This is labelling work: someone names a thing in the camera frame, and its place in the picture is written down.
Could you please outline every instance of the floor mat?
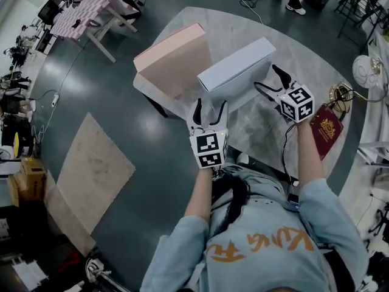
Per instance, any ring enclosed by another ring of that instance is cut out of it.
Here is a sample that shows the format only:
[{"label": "floor mat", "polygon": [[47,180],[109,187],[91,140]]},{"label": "floor mat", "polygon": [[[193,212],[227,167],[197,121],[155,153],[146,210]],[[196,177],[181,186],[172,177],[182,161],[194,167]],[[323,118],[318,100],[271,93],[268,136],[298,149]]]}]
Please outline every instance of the floor mat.
[{"label": "floor mat", "polygon": [[48,213],[50,213],[54,222],[61,232],[63,232],[73,245],[84,255],[87,256],[96,242],[85,230],[78,218],[66,203],[60,190],[50,173],[47,171],[47,181],[44,196],[44,204]]},{"label": "floor mat", "polygon": [[134,165],[88,113],[67,153],[57,186],[91,234],[134,172]]}]

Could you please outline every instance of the passport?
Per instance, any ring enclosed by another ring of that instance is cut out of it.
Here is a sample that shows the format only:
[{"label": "passport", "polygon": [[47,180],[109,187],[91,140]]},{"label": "passport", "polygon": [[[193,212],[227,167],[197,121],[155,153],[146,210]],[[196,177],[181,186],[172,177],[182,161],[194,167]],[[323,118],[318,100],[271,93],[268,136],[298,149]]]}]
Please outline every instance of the passport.
[{"label": "passport", "polygon": [[323,160],[342,132],[343,124],[326,104],[318,109],[310,124],[320,160]]}]

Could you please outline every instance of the gray table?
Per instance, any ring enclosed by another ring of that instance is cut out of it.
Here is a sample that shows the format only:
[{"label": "gray table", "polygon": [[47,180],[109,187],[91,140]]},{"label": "gray table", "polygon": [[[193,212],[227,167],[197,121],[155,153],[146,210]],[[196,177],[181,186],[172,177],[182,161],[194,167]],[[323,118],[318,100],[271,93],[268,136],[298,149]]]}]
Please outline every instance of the gray table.
[{"label": "gray table", "polygon": [[[249,43],[266,37],[276,48],[273,64],[295,75],[315,96],[315,110],[328,103],[329,88],[346,82],[331,65],[299,42],[270,27],[240,16],[215,10],[187,7],[164,28],[155,44],[173,32],[200,23],[207,32],[213,62],[216,63]],[[273,87],[281,86],[277,75],[270,70],[263,81]],[[174,100],[158,90],[147,79],[137,74],[134,87],[164,108],[185,119],[189,107],[203,92],[194,90]],[[288,124],[274,110],[275,105],[257,95],[229,115],[229,145],[249,156],[283,172],[282,148]],[[344,129],[331,151],[323,160],[326,176],[329,176],[339,158],[348,131],[350,116],[343,120]],[[289,134],[285,149],[286,167],[291,176],[297,176],[297,132]]]}]

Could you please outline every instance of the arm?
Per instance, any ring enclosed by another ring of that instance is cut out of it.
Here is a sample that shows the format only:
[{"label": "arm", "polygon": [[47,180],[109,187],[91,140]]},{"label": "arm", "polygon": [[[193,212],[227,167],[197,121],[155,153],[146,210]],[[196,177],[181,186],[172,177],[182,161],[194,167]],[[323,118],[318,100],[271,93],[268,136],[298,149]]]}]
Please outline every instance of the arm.
[{"label": "arm", "polygon": [[297,131],[298,180],[300,187],[304,187],[314,179],[324,178],[324,172],[308,120],[298,123]]},{"label": "arm", "polygon": [[300,216],[309,223],[317,242],[326,243],[338,253],[357,288],[367,271],[367,251],[354,223],[324,179],[309,122],[303,121],[297,129]]},{"label": "arm", "polygon": [[162,236],[143,278],[141,292],[177,291],[184,287],[202,253],[209,234],[212,169],[199,171],[184,217],[170,236]]},{"label": "arm", "polygon": [[209,224],[212,200],[212,168],[200,169],[184,216],[195,215]]}]

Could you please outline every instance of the white table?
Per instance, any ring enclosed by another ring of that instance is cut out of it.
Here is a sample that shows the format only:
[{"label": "white table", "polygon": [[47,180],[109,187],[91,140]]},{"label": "white table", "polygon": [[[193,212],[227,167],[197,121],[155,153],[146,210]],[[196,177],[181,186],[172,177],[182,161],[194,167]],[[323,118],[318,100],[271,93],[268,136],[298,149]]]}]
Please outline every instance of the white table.
[{"label": "white table", "polygon": [[[389,44],[379,30],[374,32],[374,39],[375,42],[368,46],[369,56],[380,58],[389,73]],[[385,69],[382,69],[382,73],[386,79]],[[377,84],[369,89],[368,98],[378,100],[383,94],[382,85]],[[381,163],[382,159],[389,160],[389,108],[387,103],[389,103],[388,97],[379,103],[368,103],[357,152],[367,164],[389,169],[388,164]]]},{"label": "white table", "polygon": [[[207,33],[214,63],[251,42],[266,37],[277,48],[273,63],[294,74],[300,83],[308,86],[315,96],[316,111],[322,103],[329,102],[328,93],[332,85],[341,81],[346,82],[345,78],[325,60],[283,33],[258,22],[215,10],[195,7],[183,9],[164,28],[154,43],[196,22],[200,23]],[[270,70],[263,82],[271,87],[281,86],[280,79],[273,70]],[[186,118],[193,102],[204,94],[200,87],[197,91],[170,99],[140,74],[135,76],[134,87],[183,119]],[[258,95],[232,112],[229,115],[229,145],[283,172],[281,153],[285,141],[284,134],[289,125],[274,108],[273,103]],[[323,160],[327,176],[335,166],[344,145],[349,120],[350,116],[347,115],[343,120],[342,133]],[[285,161],[289,174],[297,177],[297,133],[289,137]]]}]

